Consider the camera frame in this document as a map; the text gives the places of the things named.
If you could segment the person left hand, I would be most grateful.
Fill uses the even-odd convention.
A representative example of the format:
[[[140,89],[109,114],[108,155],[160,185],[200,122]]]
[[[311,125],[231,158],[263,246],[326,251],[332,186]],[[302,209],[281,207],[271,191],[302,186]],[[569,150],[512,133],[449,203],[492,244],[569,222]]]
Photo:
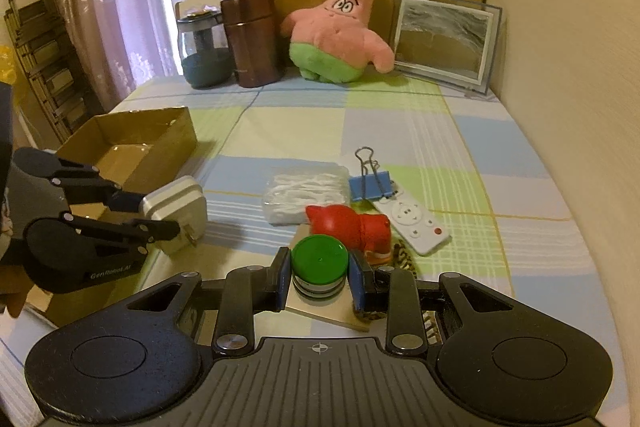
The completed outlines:
[[[21,265],[2,265],[0,270],[0,294],[11,317],[22,312],[29,291],[34,286]]]

